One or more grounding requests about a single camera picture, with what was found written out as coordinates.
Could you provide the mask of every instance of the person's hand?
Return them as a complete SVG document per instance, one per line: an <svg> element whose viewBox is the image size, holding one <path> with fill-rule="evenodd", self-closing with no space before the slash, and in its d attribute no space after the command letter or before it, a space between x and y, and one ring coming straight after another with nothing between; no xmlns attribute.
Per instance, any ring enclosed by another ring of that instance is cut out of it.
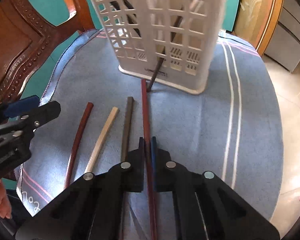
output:
<svg viewBox="0 0 300 240"><path fill-rule="evenodd" d="M7 196L7 191L0 180L0 217L11 218L11 204Z"/></svg>

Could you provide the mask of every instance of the tiled floor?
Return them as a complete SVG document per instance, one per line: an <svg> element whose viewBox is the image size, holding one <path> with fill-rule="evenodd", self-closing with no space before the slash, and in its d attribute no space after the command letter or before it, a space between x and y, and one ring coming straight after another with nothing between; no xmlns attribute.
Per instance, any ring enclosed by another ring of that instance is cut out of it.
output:
<svg viewBox="0 0 300 240"><path fill-rule="evenodd" d="M300 216L300 63L290 73L271 58L262 59L277 94L282 119L283 177L271 222L283 237Z"/></svg>

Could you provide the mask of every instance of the white plastic basket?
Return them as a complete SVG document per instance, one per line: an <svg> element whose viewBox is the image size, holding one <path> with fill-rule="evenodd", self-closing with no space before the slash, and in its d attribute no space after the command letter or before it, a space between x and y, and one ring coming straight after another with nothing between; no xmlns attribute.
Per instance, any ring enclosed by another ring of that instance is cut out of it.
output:
<svg viewBox="0 0 300 240"><path fill-rule="evenodd" d="M121 72L150 79L161 57L156 82L203 92L226 0L91 1Z"/></svg>

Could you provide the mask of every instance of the wooden cabinet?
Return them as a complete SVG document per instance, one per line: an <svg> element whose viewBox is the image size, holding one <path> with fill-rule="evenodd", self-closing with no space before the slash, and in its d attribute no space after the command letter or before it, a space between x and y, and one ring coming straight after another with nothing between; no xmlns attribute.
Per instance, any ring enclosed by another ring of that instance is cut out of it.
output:
<svg viewBox="0 0 300 240"><path fill-rule="evenodd" d="M234 33L263 55L277 25L283 0L241 0Z"/></svg>

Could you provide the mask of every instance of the white stripe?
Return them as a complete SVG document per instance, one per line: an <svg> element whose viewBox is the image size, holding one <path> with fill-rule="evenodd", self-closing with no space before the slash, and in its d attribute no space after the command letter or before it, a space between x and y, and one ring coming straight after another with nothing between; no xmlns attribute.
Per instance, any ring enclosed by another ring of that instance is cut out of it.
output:
<svg viewBox="0 0 300 240"><path fill-rule="evenodd" d="M222 179L223 181L225 181L225 179L226 179L226 171L227 171L228 155L229 155L229 148L230 148L231 130L232 130L234 93L233 93L232 79L231 79L231 75L230 75L230 67L229 67L228 54L227 54L227 51L226 51L226 47L224 46L224 44L223 44L222 41L221 41L221 45L222 45L223 51L224 51L224 53L225 53L226 66L227 66L227 71L228 71L228 78L229 78L229 85L230 85L230 92L231 92L231 102L230 102L230 113L229 113L228 135L227 135L227 142L226 142L225 156L224 156L224 159L223 159L223 168L222 168L222 176L221 176L221 179Z"/></svg>
<svg viewBox="0 0 300 240"><path fill-rule="evenodd" d="M234 189L235 186L235 180L237 178L237 163L238 163L238 151L239 151L239 144L240 144L240 133L241 133L241 119L242 119L242 97L241 97L241 84L240 84L240 78L237 71L237 65L235 63L234 54L232 52L231 46L226 41L233 60L233 66L234 66L234 72L237 76L237 82L238 82L238 95L239 95L239 115L238 115L238 129L237 129L237 141L235 143L235 152L234 152L234 163L233 163L233 175L232 175L232 183L231 188Z"/></svg>

